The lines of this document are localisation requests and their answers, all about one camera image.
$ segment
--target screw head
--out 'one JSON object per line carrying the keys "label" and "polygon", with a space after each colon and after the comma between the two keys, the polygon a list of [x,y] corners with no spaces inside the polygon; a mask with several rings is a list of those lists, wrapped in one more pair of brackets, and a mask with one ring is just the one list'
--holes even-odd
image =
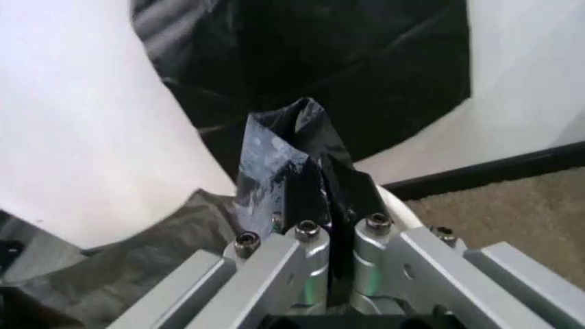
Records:
{"label": "screw head", "polygon": [[445,226],[430,226],[429,230],[435,234],[439,240],[453,247],[457,237],[453,235],[453,230]]}
{"label": "screw head", "polygon": [[382,213],[375,213],[366,217],[366,226],[376,235],[385,235],[390,232],[392,221]]}
{"label": "screw head", "polygon": [[271,220],[272,220],[272,232],[280,233],[282,231],[282,227],[284,226],[282,212],[280,212],[280,211],[273,212]]}
{"label": "screw head", "polygon": [[320,229],[314,221],[301,221],[295,226],[295,237],[301,242],[309,242],[319,235]]}
{"label": "screw head", "polygon": [[236,237],[234,249],[236,255],[248,259],[260,246],[260,236],[252,231],[244,231]]}

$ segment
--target black trash bag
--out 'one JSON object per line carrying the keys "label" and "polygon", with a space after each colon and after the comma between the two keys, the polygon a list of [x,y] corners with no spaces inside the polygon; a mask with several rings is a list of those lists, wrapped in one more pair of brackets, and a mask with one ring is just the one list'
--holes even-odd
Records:
{"label": "black trash bag", "polygon": [[248,112],[312,97],[360,160],[470,94],[465,0],[142,0],[134,27],[233,178]]}
{"label": "black trash bag", "polygon": [[[249,115],[234,205],[237,232],[251,230],[262,238],[306,219],[318,223],[332,238],[329,265],[343,282],[353,274],[354,225],[375,212],[387,215],[372,179],[353,169],[325,110],[313,99]],[[282,222],[273,222],[275,213]],[[346,291],[333,290],[343,299]]]}
{"label": "black trash bag", "polygon": [[232,198],[197,191],[148,230],[76,265],[0,285],[2,328],[105,328],[198,249],[234,238]]}

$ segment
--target beige carpet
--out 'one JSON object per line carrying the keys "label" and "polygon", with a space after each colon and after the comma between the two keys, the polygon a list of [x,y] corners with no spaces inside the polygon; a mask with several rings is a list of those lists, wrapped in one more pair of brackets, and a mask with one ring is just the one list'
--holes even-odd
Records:
{"label": "beige carpet", "polygon": [[585,289],[585,167],[407,204],[471,248],[507,241]]}

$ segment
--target white surface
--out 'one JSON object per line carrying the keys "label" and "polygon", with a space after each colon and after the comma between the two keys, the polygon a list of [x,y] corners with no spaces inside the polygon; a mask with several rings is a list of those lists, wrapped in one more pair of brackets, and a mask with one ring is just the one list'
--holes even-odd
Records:
{"label": "white surface", "polygon": [[423,226],[423,222],[414,214],[412,210],[395,195],[383,187],[376,185],[382,201],[388,213],[390,213],[394,223],[401,231],[411,230]]}
{"label": "white surface", "polygon": [[82,249],[234,185],[162,85],[128,1],[0,0],[0,208]]}
{"label": "white surface", "polygon": [[585,140],[585,0],[468,0],[473,98],[356,164],[387,184]]}

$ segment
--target crumpled plastic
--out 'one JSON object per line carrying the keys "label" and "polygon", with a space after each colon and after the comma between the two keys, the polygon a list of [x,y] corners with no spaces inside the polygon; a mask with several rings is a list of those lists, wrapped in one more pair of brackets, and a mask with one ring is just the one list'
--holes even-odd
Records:
{"label": "crumpled plastic", "polygon": [[199,190],[163,221],[80,263],[3,283],[4,326],[105,328],[198,249],[221,254],[234,238],[231,202]]}
{"label": "crumpled plastic", "polygon": [[[250,114],[243,140],[234,201],[238,232],[266,238],[313,220],[332,238],[333,274],[350,279],[353,226],[386,208],[370,176],[353,169],[325,109],[304,98]],[[282,217],[276,226],[274,213]]]}

